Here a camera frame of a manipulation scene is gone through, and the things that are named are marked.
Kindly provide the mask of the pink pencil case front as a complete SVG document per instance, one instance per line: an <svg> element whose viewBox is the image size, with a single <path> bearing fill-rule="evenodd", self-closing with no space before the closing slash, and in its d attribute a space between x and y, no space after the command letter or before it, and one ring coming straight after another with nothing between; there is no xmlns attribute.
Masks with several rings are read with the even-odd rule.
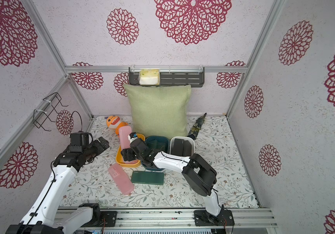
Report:
<svg viewBox="0 0 335 234"><path fill-rule="evenodd" d="M129 135L132 133L132 128L129 125L122 126L119 128L119 140L121 149L130 148Z"/></svg>

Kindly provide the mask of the pink pencil case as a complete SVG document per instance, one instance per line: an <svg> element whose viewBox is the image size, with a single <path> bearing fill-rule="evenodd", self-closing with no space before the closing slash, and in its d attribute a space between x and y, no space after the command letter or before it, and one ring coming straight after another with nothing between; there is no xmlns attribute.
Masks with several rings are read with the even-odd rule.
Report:
<svg viewBox="0 0 335 234"><path fill-rule="evenodd" d="M134 184L119 164L110 166L108 172L123 195L128 195L134 190Z"/></svg>
<svg viewBox="0 0 335 234"><path fill-rule="evenodd" d="M119 128L119 140L121 149L130 148L129 135L132 133L132 128L129 125L122 126Z"/></svg>

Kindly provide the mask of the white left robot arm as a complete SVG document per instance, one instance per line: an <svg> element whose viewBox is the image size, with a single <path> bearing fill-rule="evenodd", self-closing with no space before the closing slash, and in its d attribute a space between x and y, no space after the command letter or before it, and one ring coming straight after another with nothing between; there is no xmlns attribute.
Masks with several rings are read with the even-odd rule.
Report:
<svg viewBox="0 0 335 234"><path fill-rule="evenodd" d="M71 135L70 144L50 164L51 175L39 197L8 234L73 234L82 226L102 223L99 204L82 204L60 222L55 222L61 200L80 169L109 148L103 137L88 141L89 133Z"/></svg>

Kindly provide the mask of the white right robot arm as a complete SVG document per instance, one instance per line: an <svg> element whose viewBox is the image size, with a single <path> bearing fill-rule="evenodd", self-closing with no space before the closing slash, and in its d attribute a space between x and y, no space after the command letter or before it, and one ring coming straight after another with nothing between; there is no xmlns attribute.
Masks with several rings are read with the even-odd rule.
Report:
<svg viewBox="0 0 335 234"><path fill-rule="evenodd" d="M203 197L206 212L211 216L219 216L222 207L218 198L217 172L202 156L171 155L148 147L137 136L129 138L129 142L136 158L148 168L167 169L183 175L190 188Z"/></svg>

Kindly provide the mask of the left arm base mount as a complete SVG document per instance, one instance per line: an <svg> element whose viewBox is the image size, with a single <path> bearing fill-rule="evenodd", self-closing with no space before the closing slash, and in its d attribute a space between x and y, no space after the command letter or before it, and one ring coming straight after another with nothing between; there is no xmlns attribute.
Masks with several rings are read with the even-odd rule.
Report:
<svg viewBox="0 0 335 234"><path fill-rule="evenodd" d="M115 227L117 214L117 211L101 211L98 215L94 215L90 222L83 224L81 228Z"/></svg>

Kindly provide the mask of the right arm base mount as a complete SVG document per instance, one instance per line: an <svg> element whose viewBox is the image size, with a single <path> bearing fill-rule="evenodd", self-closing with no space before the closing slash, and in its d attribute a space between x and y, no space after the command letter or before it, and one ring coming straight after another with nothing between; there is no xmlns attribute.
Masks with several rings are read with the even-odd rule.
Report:
<svg viewBox="0 0 335 234"><path fill-rule="evenodd" d="M234 226L233 214L228 209L221 209L217 216L211 215L206 210L194 211L195 225L203 226Z"/></svg>

